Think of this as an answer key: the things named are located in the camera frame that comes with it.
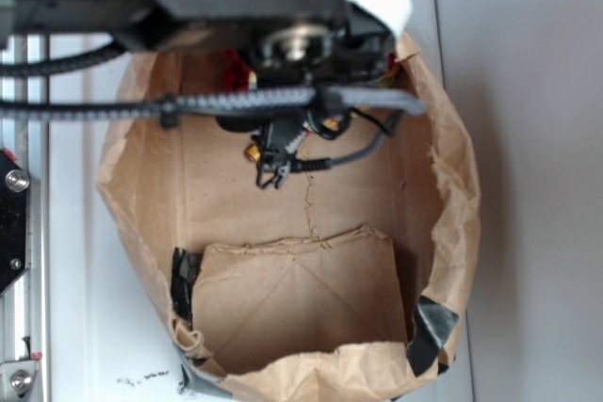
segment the wire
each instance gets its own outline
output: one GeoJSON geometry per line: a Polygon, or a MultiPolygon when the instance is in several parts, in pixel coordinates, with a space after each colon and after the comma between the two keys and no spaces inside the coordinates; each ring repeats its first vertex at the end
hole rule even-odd
{"type": "Polygon", "coordinates": [[[375,117],[373,117],[372,115],[368,114],[367,112],[363,112],[362,110],[360,110],[359,108],[356,108],[356,107],[351,108],[350,112],[358,115],[361,118],[364,118],[365,120],[368,120],[368,121],[372,122],[379,129],[381,129],[384,134],[388,134],[389,136],[392,136],[394,134],[394,131],[390,131],[389,129],[387,129],[385,127],[385,124],[383,124],[381,121],[377,120],[375,117]]]}
{"type": "MultiPolygon", "coordinates": [[[[399,89],[330,87],[329,90],[337,93],[341,90],[342,104],[347,107],[366,105],[393,108],[413,115],[425,111],[421,101],[399,89]],[[362,101],[354,93],[356,89],[362,91],[362,101]]],[[[185,114],[271,116],[283,113],[282,109],[306,107],[316,96],[315,88],[294,87],[200,96],[165,96],[134,103],[35,105],[0,99],[0,117],[21,121],[97,121],[177,118],[185,114]]]]}
{"type": "Polygon", "coordinates": [[[377,152],[382,147],[385,140],[393,134],[393,131],[396,129],[396,125],[398,124],[399,119],[402,117],[403,114],[404,112],[401,110],[396,110],[392,112],[383,122],[383,128],[385,130],[382,130],[382,128],[380,127],[380,130],[377,135],[368,144],[368,146],[366,146],[362,150],[336,158],[317,160],[294,160],[291,163],[291,172],[301,173],[332,169],[333,167],[346,165],[351,162],[355,162],[357,160],[361,160],[365,157],[370,156],[371,154],[377,152]]]}
{"type": "Polygon", "coordinates": [[[84,70],[91,66],[100,65],[125,53],[125,48],[116,41],[77,56],[66,56],[40,61],[38,63],[0,64],[0,77],[46,77],[84,70]]]}

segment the paper bag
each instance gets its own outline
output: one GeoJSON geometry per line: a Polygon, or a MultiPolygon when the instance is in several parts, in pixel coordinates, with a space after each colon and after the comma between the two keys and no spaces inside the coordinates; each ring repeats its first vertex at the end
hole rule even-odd
{"type": "MultiPolygon", "coordinates": [[[[381,401],[436,379],[454,361],[477,262],[480,188],[471,140],[418,52],[407,36],[400,41],[394,87],[413,91],[428,114],[404,118],[370,157],[291,175],[280,190],[254,186],[255,166],[242,156],[249,136],[212,118],[186,117],[168,131],[156,121],[112,124],[99,189],[205,391],[250,401],[381,401]],[[191,319],[174,311],[174,248],[203,256],[191,319]],[[294,265],[296,254],[303,258],[294,265]],[[359,293],[349,281],[359,269],[348,255],[362,256],[367,275],[383,273],[382,284],[359,284],[364,299],[383,291],[383,303],[354,307],[359,293]],[[305,323],[304,313],[312,316],[305,323]],[[289,321],[306,327],[283,330],[289,321]]],[[[221,53],[135,56],[120,98],[220,91],[230,64],[221,53]]],[[[344,155],[374,134],[368,121],[354,120],[334,142],[309,137],[300,154],[344,155]]]]}

